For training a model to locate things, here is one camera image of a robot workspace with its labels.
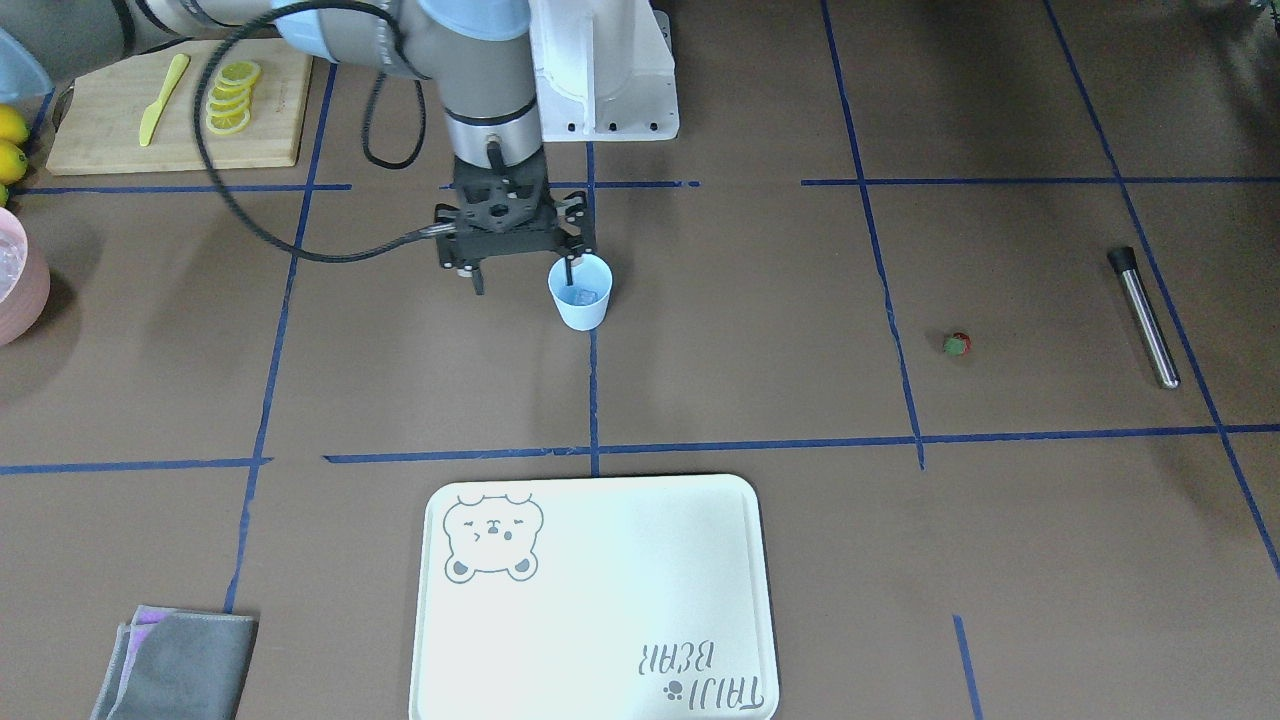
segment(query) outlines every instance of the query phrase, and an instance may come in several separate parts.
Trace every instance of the pink bowl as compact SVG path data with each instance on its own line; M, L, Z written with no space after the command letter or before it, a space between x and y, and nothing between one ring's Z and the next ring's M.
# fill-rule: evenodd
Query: pink bowl
M13 213L0 208L0 234L9 236L19 250L26 251L26 261L18 273L18 282L9 292L0 295L0 346L27 332L49 300L49 265L40 250L27 242L27 232Z

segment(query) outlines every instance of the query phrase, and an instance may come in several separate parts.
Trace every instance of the small red and green object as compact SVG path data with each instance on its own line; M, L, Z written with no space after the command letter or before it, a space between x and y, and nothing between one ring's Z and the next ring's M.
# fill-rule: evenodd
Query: small red and green object
M968 355L970 347L973 347L973 341L969 340L969 336L964 333L951 333L951 337L942 343L942 352L955 356Z

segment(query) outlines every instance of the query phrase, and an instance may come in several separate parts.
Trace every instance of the pink bucket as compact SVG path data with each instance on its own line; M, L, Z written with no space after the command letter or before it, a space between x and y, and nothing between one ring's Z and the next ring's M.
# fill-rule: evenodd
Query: pink bucket
M40 250L27 242L27 232L13 213L0 208L0 245L18 249L18 282L8 287L0 275L0 346L9 343L36 322L49 300L49 265Z

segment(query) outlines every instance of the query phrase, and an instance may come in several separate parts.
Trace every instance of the blue joint cover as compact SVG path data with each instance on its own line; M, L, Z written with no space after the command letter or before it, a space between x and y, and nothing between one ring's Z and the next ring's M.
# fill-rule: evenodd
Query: blue joint cover
M49 95L54 81L12 35L0 28L0 102Z
M529 32L529 0L417 0L435 22L476 40L515 40Z
M271 9L293 5L297 1L271 0ZM280 37L298 50L324 58L330 63L338 61L329 54L329 45L324 41L324 32L320 29L320 14L316 10L284 15L275 20L275 29L280 31Z

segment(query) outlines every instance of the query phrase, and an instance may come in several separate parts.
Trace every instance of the light blue cup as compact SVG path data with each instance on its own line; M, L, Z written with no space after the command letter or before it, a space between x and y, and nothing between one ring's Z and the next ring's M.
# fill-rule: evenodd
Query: light blue cup
M547 287L556 299L564 324L575 331L590 331L604 320L613 290L613 270L595 255L584 255L573 266L573 284L567 284L564 259L557 260L547 275Z

